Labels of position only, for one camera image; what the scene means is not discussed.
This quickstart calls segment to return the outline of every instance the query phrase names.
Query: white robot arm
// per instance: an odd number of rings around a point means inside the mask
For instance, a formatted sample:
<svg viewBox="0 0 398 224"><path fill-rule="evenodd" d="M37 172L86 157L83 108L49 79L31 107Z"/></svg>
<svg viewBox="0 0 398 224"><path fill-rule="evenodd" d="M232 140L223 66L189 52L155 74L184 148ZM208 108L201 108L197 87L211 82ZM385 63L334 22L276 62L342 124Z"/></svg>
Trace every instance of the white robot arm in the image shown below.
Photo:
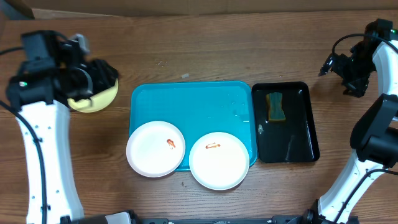
<svg viewBox="0 0 398 224"><path fill-rule="evenodd" d="M84 212L73 179L67 99L89 99L114 86L119 74L104 60L84 59L88 45L82 35L68 40L58 32L40 30L21 37L27 61L9 81L6 95L11 107L1 105L17 116L24 139L29 178L26 222L70 223L82 219Z"/></svg>
<svg viewBox="0 0 398 224"><path fill-rule="evenodd" d="M391 40L390 43L398 47L398 41ZM381 42L374 51L372 59L378 75L379 95L386 94L398 96L398 53L391 46ZM345 205L349 195L369 171L383 168L385 168L384 164L380 163L380 161L361 161L358 158L357 150L353 149L347 165L345 165L331 189L320 197L318 201L319 215L323 216L324 219L329 222L346 223L356 203L368 187L382 175L383 172L375 172L371 174L369 178L366 178L355 191L351 200Z"/></svg>

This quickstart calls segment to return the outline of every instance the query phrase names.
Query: yellow sponge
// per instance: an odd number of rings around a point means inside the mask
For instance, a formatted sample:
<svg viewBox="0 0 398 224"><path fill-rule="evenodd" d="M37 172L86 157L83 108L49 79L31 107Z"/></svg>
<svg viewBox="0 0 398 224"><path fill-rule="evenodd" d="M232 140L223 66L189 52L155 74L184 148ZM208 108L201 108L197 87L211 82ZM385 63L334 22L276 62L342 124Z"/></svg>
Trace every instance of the yellow sponge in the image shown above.
<svg viewBox="0 0 398 224"><path fill-rule="evenodd" d="M275 92L266 96L268 106L268 121L285 121L285 113L282 109L282 94Z"/></svg>

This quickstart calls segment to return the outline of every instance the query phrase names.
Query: wood grain surface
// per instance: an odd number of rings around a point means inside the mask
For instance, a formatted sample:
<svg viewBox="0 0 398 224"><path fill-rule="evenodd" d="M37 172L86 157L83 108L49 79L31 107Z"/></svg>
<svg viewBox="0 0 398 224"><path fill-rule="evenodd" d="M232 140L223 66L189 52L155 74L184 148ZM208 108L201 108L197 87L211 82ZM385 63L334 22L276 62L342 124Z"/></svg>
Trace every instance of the wood grain surface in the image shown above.
<svg viewBox="0 0 398 224"><path fill-rule="evenodd" d="M8 20L7 16L2 11L0 11L0 37L7 20Z"/></svg>
<svg viewBox="0 0 398 224"><path fill-rule="evenodd" d="M398 11L344 11L223 16L132 17L9 21L1 48L19 35L53 29L89 38L91 57L121 75L115 101L93 114L72 113L70 146L76 188L86 216L133 209L140 217L261 218L302 214L332 185L351 153L349 136L377 98L377 75L362 98L342 95L341 78L318 77L333 43L362 33L377 18L398 22ZM342 42L348 54L359 39ZM22 52L0 57L0 99ZM139 176L126 160L131 93L143 83L243 80L303 81L310 88L321 157L311 164L257 161L243 183L227 192L202 187L191 173ZM29 189L24 146L11 114L0 110L0 222L24 223ZM353 215L361 223L398 223L398 178L381 176Z"/></svg>

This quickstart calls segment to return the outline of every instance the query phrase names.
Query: black cable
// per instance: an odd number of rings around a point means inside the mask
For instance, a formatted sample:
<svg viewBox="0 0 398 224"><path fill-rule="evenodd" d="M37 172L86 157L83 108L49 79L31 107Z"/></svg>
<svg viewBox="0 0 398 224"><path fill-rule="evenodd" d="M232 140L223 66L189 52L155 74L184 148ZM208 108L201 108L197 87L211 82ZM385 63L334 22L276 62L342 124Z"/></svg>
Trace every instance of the black cable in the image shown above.
<svg viewBox="0 0 398 224"><path fill-rule="evenodd" d="M333 44L333 47L331 48L332 54L333 54L333 55L335 54L335 48L336 48L336 46L338 45L338 43L340 43L342 40L345 40L345 39L350 38L350 37L369 37L369 38L373 38L373 39L376 39L376 40L380 40L381 42L386 43L390 48L392 48L392 49L398 54L398 49L397 49L397 47L394 46L392 43L390 43L388 40L384 40L384 39L381 38L381 37L375 37L375 36L370 35L370 34L350 34L350 35L347 35L347 36L344 36L344 37L338 39L338 40L335 42L335 44Z"/></svg>
<svg viewBox="0 0 398 224"><path fill-rule="evenodd" d="M347 200L344 202L343 206L341 207L340 211L338 212L338 214L335 218L335 221L333 222L334 224L337 224L337 221L339 220L341 214L343 214L344 209L346 209L347 204L349 203L351 198L354 196L355 192L360 188L360 186L363 184L363 182L366 180L366 178L370 177L371 174L373 174L374 172L385 172L387 174L398 175L398 172L394 172L394 171L390 171L390 170L386 170L386 169L374 169L374 170L370 170L369 172L367 172L362 177L362 179L358 182L358 184L355 186L354 190L350 193Z"/></svg>
<svg viewBox="0 0 398 224"><path fill-rule="evenodd" d="M14 52L14 51L17 51L17 50L23 50L23 49L24 49L23 47L11 47L10 49L6 49L6 50L3 50L3 51L0 51L0 55L4 55L6 53Z"/></svg>
<svg viewBox="0 0 398 224"><path fill-rule="evenodd" d="M26 119L21 116L16 110L12 109L10 106L5 104L5 102L0 100L0 105L12 113L15 117L17 117L29 130L30 134L33 137L33 142L36 145L37 155L39 156L39 164L40 164L40 174L42 176L42 223L47 224L47 188L45 183L45 169L44 169L44 159L43 159L43 152L42 148L40 147L40 139L37 137L35 131L33 130L32 126L26 121Z"/></svg>

